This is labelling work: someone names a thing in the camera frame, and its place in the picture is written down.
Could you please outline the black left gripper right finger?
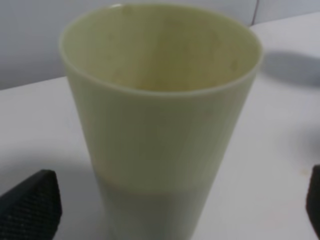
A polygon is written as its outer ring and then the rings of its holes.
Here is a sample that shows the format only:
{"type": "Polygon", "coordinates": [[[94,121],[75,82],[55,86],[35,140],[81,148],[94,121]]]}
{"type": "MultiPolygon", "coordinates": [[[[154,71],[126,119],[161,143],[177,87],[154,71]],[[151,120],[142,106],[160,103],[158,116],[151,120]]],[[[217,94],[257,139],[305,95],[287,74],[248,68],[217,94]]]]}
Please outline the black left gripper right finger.
{"type": "Polygon", "coordinates": [[[313,230],[320,239],[320,165],[312,168],[305,208],[313,230]]]}

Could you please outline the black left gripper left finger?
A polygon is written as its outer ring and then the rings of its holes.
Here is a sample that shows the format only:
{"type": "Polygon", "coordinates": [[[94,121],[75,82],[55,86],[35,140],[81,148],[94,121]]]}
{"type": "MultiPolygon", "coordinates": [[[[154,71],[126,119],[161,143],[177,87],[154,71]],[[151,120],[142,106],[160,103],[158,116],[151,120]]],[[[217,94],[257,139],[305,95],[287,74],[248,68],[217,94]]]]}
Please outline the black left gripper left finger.
{"type": "Polygon", "coordinates": [[[62,217],[57,175],[43,169],[0,196],[2,240],[52,240],[62,217]]]}

